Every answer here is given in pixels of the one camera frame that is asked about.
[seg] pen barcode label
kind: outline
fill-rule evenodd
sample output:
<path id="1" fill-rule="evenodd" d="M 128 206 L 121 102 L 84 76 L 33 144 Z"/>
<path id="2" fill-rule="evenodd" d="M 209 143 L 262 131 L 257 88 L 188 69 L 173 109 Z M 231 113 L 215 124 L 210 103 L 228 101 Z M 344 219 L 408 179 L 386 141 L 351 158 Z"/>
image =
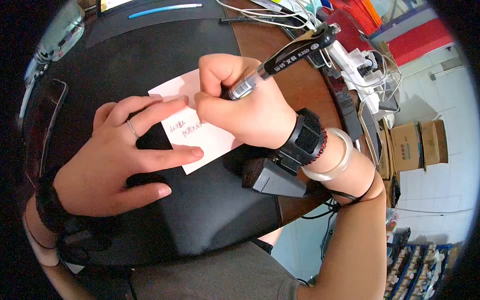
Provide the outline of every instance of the pen barcode label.
<path id="1" fill-rule="evenodd" d="M 245 94 L 251 88 L 252 87 L 248 84 L 248 82 L 244 81 L 233 89 L 232 94 L 235 98 L 242 98 L 243 94 Z"/>

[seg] hand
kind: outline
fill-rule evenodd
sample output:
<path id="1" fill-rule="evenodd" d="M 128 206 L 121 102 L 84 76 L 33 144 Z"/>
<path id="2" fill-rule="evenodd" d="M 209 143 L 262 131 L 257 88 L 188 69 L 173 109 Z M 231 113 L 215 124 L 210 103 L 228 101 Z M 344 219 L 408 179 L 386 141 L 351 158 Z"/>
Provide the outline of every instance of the hand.
<path id="1" fill-rule="evenodd" d="M 221 83 L 232 86 L 258 65 L 258 60 L 229 54 L 201 57 L 201 92 L 195 95 L 197 114 L 201 121 L 230 132 L 246 144 L 277 149 L 290 137 L 297 114 L 286 103 L 273 78 L 259 82 L 238 101 L 218 98 Z"/>
<path id="2" fill-rule="evenodd" d="M 126 123 L 130 119 L 138 136 L 188 104 L 182 97 L 162 103 L 162 97 L 129 97 L 106 103 L 95 114 L 92 138 L 63 166 L 54 187 L 64 209 L 73 215 L 113 216 L 142 207 L 171 193 L 164 183 L 125 188 L 126 179 L 178 167 L 201 159 L 199 147 L 181 150 L 139 150 L 137 138 Z"/>

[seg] person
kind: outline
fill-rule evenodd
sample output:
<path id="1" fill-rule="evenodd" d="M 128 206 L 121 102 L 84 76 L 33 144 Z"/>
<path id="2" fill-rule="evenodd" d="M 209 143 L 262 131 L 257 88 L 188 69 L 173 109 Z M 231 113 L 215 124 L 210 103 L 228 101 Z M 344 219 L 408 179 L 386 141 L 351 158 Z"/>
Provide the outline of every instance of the person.
<path id="1" fill-rule="evenodd" d="M 201 57 L 201 92 L 195 95 L 197 114 L 202 122 L 223 128 L 246 144 L 277 149 L 291 135 L 297 115 L 273 78 L 258 83 L 239 101 L 218 97 L 221 83 L 232 85 L 259 64 L 255 59 L 227 54 Z M 192 163 L 203 157 L 202 149 L 139 150 L 129 125 L 142 136 L 187 103 L 186 97 L 162 102 L 161 96 L 133 96 L 102 105 L 93 120 L 91 139 L 54 179 L 63 208 L 73 215 L 114 216 L 168 196 L 171 189 L 164 183 L 126 189 L 126 179 L 136 173 Z M 126 122 L 131 113 L 143 108 L 146 109 L 133 116 L 130 124 Z M 343 159 L 346 142 L 329 129 L 327 136 L 324 152 L 306 166 L 307 170 L 325 173 Z M 350 198 L 334 195 L 343 207 L 315 286 L 301 284 L 268 253 L 248 242 L 188 262 L 136 268 L 132 275 L 136 298 L 381 299 L 386 281 L 386 194 L 381 177 L 371 161 L 353 149 L 346 169 L 323 184 L 361 200 L 348 205 Z M 56 234 L 40 221 L 35 197 L 27 203 L 24 220 L 27 230 L 45 251 L 55 248 Z M 68 278 L 62 265 L 43 268 L 64 298 L 91 297 L 78 282 Z"/>

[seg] sticky note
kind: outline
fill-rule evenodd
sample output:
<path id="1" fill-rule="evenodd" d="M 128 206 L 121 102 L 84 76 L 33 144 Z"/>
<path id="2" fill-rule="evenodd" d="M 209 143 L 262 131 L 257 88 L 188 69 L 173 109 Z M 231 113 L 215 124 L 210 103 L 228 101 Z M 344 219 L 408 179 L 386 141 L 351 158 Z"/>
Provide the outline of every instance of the sticky note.
<path id="1" fill-rule="evenodd" d="M 204 157 L 194 163 L 183 165 L 186 174 L 190 174 L 214 159 L 240 146 L 231 133 L 210 123 L 202 124 L 198 118 L 193 96 L 200 91 L 199 70 L 194 70 L 169 80 L 148 91 L 149 95 L 161 95 L 164 101 L 180 96 L 190 99 L 186 108 L 178 111 L 162 121 L 173 149 L 184 146 L 197 146 L 204 151 Z"/>

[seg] white bangle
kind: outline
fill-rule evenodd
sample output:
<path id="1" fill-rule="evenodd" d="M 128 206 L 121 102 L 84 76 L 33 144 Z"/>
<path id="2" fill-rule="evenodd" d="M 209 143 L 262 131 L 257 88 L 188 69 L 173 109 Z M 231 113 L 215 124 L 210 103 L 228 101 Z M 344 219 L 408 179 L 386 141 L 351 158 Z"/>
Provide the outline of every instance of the white bangle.
<path id="1" fill-rule="evenodd" d="M 329 132 L 333 133 L 334 135 L 338 136 L 341 138 L 344 142 L 345 145 L 347 146 L 347 151 L 345 152 L 345 155 L 343 155 L 342 161 L 332 170 L 325 172 L 325 173 L 315 173 L 310 170 L 308 170 L 305 166 L 301 167 L 303 173 L 310 179 L 316 180 L 316 181 L 328 181 L 332 180 L 333 178 L 338 177 L 340 174 L 345 171 L 345 169 L 348 166 L 348 162 L 350 161 L 350 157 L 352 156 L 352 151 L 353 151 L 353 143 L 352 139 L 346 134 L 344 131 L 337 129 L 337 128 L 327 128 Z"/>

